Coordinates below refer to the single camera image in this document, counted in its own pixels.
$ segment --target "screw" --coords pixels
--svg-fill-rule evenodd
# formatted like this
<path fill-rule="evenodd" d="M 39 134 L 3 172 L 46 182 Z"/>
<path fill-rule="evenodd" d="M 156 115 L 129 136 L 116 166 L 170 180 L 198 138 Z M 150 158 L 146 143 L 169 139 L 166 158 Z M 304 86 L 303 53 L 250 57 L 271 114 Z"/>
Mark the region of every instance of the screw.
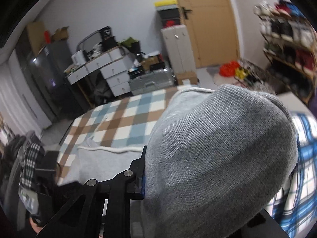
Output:
<path fill-rule="evenodd" d="M 126 177 L 130 177 L 131 175 L 133 175 L 133 172 L 131 170 L 126 170 L 123 173 Z"/>
<path fill-rule="evenodd" d="M 88 182 L 87 182 L 87 185 L 88 186 L 95 186 L 97 183 L 97 181 L 95 179 L 90 179 Z"/>

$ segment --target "gray refrigerator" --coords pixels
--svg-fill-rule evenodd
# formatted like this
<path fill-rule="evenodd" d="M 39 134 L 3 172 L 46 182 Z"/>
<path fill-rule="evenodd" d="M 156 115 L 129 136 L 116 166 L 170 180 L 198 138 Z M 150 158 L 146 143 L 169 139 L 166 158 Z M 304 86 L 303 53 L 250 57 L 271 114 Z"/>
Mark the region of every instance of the gray refrigerator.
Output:
<path fill-rule="evenodd" d="M 15 49 L 28 86 L 52 122 L 75 119 L 90 109 L 77 85 L 65 78 L 64 70 L 73 63 L 66 40 L 47 44 L 35 57 L 24 31 Z"/>

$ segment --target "white curtain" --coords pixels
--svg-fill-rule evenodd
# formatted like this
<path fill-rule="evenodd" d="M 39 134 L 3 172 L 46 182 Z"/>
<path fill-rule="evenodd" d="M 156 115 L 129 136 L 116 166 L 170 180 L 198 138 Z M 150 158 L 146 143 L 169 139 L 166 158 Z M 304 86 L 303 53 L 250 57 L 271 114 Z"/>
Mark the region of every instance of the white curtain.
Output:
<path fill-rule="evenodd" d="M 38 137 L 42 130 L 32 112 L 26 108 L 12 80 L 7 62 L 0 65 L 0 112 L 15 134 L 24 135 L 34 130 Z"/>

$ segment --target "white cabinet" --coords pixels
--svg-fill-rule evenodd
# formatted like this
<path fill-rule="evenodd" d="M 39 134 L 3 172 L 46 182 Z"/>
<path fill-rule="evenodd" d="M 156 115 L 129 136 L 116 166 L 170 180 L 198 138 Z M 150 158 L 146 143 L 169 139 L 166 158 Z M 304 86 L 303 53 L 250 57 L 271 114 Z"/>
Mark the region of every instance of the white cabinet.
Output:
<path fill-rule="evenodd" d="M 123 56 L 120 48 L 109 51 L 109 55 L 112 61 L 119 60 Z"/>
<path fill-rule="evenodd" d="M 130 76 L 127 73 L 127 71 L 121 72 L 119 74 L 116 74 L 110 78 L 107 79 L 107 83 L 109 85 L 109 87 L 114 87 L 117 86 L 119 84 L 122 84 L 124 82 L 129 81 Z"/>
<path fill-rule="evenodd" d="M 111 91 L 115 97 L 123 95 L 125 93 L 130 92 L 130 86 L 128 82 L 122 83 L 120 85 L 111 87 Z"/>
<path fill-rule="evenodd" d="M 89 72 L 88 72 L 86 66 L 83 66 L 80 69 L 78 69 L 77 71 L 70 74 L 67 77 L 67 79 L 68 79 L 70 85 L 73 85 L 75 82 L 79 81 L 83 77 L 86 77 L 88 74 L 89 74 Z"/>
<path fill-rule="evenodd" d="M 103 55 L 91 60 L 86 64 L 89 73 L 98 70 L 99 68 L 111 63 L 111 58 L 109 53 L 104 53 Z"/>
<path fill-rule="evenodd" d="M 161 30 L 174 73 L 196 72 L 194 53 L 187 27 L 177 25 Z"/>
<path fill-rule="evenodd" d="M 130 92 L 128 69 L 133 66 L 132 59 L 128 55 L 125 55 L 123 58 L 100 69 L 114 96 Z"/>

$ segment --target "door handle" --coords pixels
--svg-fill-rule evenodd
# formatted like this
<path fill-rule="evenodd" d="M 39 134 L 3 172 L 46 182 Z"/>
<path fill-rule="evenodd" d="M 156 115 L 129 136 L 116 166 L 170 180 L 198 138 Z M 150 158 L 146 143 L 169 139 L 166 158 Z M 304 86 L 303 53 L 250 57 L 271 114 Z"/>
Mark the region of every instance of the door handle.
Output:
<path fill-rule="evenodd" d="M 193 10 L 187 10 L 185 7 L 182 7 L 182 11 L 183 11 L 185 20 L 188 20 L 187 13 L 190 13 L 190 12 L 192 12 Z"/>

